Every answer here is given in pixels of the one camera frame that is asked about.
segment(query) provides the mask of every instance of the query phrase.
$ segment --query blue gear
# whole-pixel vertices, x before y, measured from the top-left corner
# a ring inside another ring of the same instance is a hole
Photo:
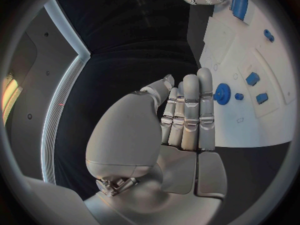
[[[220,105],[225,105],[229,102],[231,97],[230,87],[226,83],[220,83],[215,90],[213,99]]]

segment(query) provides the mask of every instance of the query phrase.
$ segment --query blue knob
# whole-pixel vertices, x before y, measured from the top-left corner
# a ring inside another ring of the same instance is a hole
[[[258,104],[262,104],[267,100],[268,100],[268,94],[266,93],[261,93],[256,96],[256,101],[258,102]]]
[[[236,100],[243,100],[244,99],[244,95],[241,94],[241,93],[236,93],[234,95],[234,97],[235,97]]]
[[[229,102],[231,97],[230,87],[226,83],[220,83],[215,90],[213,99],[220,105],[225,105]]]
[[[249,84],[251,86],[254,86],[259,80],[260,80],[260,77],[255,72],[251,72],[251,74],[246,78],[247,84]]]
[[[263,31],[263,34],[265,35],[265,37],[267,38],[267,39],[269,39],[270,40],[270,42],[274,42],[274,37],[273,37],[273,35],[270,33],[270,31],[268,30],[268,29],[266,29],[266,30],[264,30]]]

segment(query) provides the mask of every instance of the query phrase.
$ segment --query blue component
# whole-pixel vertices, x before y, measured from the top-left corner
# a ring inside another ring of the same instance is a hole
[[[248,8],[248,0],[232,0],[230,10],[233,16],[244,20]]]
[[[266,29],[266,30],[264,30],[263,31],[263,34],[265,35],[265,37],[267,38],[267,39],[269,39],[270,40],[270,42],[274,42],[274,37],[273,37],[273,35],[270,33],[270,31],[268,30],[268,29]]]
[[[260,76],[255,72],[251,72],[251,74],[246,78],[247,84],[251,86],[254,86],[259,80]]]
[[[241,93],[236,93],[234,95],[234,97],[235,97],[236,100],[243,100],[244,99],[244,95],[241,94]]]
[[[268,94],[261,93],[261,94],[256,96],[256,100],[257,100],[258,104],[262,104],[262,103],[264,103],[265,101],[268,100]]]
[[[231,97],[230,87],[226,83],[220,83],[215,90],[213,99],[220,105],[225,105],[229,102]]]

